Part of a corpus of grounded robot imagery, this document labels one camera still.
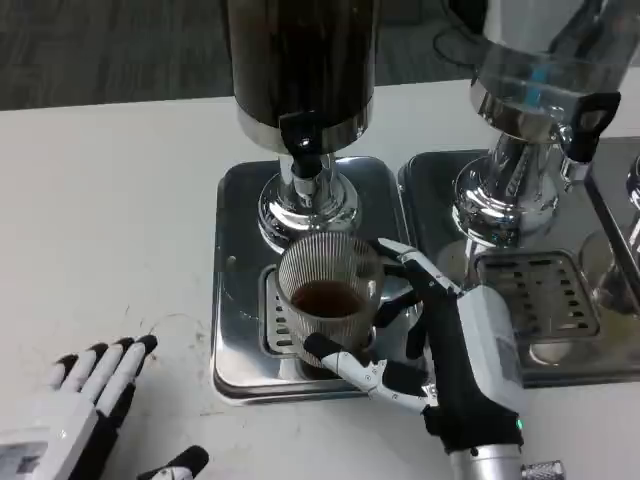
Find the drip tray grate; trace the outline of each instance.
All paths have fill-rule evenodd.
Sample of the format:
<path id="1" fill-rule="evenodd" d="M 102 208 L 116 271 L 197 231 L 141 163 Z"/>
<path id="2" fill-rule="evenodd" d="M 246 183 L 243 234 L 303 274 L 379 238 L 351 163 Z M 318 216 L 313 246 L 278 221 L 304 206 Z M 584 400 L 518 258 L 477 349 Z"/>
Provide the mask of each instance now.
<path id="1" fill-rule="evenodd" d="M 260 336 L 266 352 L 274 356 L 295 355 L 284 309 L 276 290 L 275 267 L 268 267 L 264 279 L 263 308 L 260 309 Z"/>
<path id="2" fill-rule="evenodd" d="M 507 302 L 518 338 L 537 341 L 598 333 L 590 295 L 566 253 L 483 254 L 475 266 L 480 281 Z"/>

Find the robot finger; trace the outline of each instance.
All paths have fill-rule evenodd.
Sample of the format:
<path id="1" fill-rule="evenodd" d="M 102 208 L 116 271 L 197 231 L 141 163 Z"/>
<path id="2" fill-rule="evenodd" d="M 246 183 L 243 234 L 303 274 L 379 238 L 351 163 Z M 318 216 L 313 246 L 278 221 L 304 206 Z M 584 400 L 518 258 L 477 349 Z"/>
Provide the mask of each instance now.
<path id="1" fill-rule="evenodd" d="M 51 390 L 58 390 L 77 360 L 78 355 L 69 354 L 54 363 L 45 380 L 45 387 Z"/>
<path id="2" fill-rule="evenodd" d="M 69 375 L 67 375 L 67 378 L 65 378 L 62 385 L 60 385 L 60 390 L 68 392 L 79 391 L 87 378 L 89 378 L 93 367 L 100 360 L 104 352 L 107 351 L 107 348 L 108 346 L 105 343 L 98 343 L 80 353 Z"/>
<path id="3" fill-rule="evenodd" d="M 145 357 L 155 349 L 157 344 L 158 341 L 153 335 L 147 335 L 129 347 L 100 394 L 96 404 L 98 411 L 106 417 L 111 415 L 127 386 L 132 384 L 140 373 Z"/>
<path id="4" fill-rule="evenodd" d="M 111 345 L 102 356 L 93 372 L 82 387 L 81 393 L 95 402 L 107 382 L 115 372 L 127 349 L 133 344 L 132 338 L 123 338 Z"/>

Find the glass cup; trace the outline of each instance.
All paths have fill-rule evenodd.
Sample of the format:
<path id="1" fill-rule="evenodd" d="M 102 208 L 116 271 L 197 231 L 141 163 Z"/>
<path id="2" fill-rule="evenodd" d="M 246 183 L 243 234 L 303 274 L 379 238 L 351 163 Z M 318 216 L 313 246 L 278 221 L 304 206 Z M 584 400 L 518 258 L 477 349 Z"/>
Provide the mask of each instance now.
<path id="1" fill-rule="evenodd" d="M 276 270 L 276 289 L 297 355 L 322 367 L 303 347 L 315 332 L 350 351 L 366 347 L 383 282 L 382 261 L 363 240 L 327 232 L 292 244 Z"/>

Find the white robotic hand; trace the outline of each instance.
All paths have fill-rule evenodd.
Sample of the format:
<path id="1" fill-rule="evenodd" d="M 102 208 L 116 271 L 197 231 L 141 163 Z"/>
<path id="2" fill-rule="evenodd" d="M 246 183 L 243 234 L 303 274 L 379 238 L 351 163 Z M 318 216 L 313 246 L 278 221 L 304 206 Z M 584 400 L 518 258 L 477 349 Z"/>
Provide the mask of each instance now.
<path id="1" fill-rule="evenodd" d="M 58 360 L 35 394 L 0 432 L 3 480 L 97 480 L 118 438 L 152 335 L 99 343 Z M 190 479 L 208 462 L 192 447 L 147 479 Z"/>

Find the black tap handle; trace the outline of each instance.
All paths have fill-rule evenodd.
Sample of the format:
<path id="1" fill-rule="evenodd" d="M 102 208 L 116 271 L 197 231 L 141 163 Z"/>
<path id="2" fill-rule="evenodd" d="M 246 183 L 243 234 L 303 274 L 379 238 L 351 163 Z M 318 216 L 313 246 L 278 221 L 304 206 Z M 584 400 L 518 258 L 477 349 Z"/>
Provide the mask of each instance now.
<path id="1" fill-rule="evenodd" d="M 600 142 L 600 135 L 611 124 L 622 96 L 619 92 L 594 93 L 580 98 L 571 122 L 571 139 L 562 144 L 574 162 L 589 163 Z"/>
<path id="2" fill-rule="evenodd" d="M 293 173 L 298 178 L 314 178 L 322 171 L 324 153 L 322 116 L 315 111 L 289 113 L 280 117 L 280 132 L 285 148 L 293 157 Z"/>

